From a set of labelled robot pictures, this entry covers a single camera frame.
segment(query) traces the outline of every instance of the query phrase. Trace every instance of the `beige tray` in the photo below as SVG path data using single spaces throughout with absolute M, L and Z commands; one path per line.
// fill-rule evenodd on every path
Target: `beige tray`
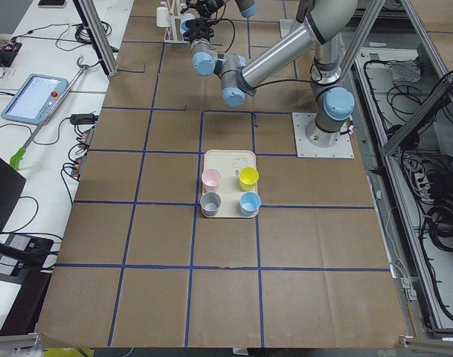
M 216 169 L 221 173 L 221 185 L 216 193 L 221 196 L 221 206 L 215 216 L 208 218 L 252 218 L 257 215 L 243 216 L 240 198 L 241 190 L 238 175 L 243 167 L 256 168 L 256 155 L 249 150 L 208 150 L 205 153 L 203 170 Z M 257 192 L 257 184 L 252 190 Z

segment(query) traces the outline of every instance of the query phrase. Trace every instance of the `black electronic device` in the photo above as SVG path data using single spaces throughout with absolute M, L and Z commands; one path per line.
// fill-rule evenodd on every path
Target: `black electronic device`
M 13 212 L 26 179 L 0 158 L 0 231 Z
M 39 7 L 64 7 L 65 0 L 39 0 Z
M 21 46 L 22 43 L 15 41 L 3 45 L 0 48 L 0 67 L 11 67 Z

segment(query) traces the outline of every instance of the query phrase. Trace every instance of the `blue cup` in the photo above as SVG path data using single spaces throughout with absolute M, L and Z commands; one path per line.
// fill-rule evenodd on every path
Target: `blue cup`
M 253 216 L 261 206 L 261 198 L 255 192 L 246 192 L 241 196 L 240 207 L 243 216 Z

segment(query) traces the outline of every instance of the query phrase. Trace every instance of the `tablet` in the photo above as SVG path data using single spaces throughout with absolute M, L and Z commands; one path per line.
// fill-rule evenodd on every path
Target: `tablet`
M 64 78 L 31 74 L 8 103 L 1 117 L 37 125 L 67 88 L 68 81 Z

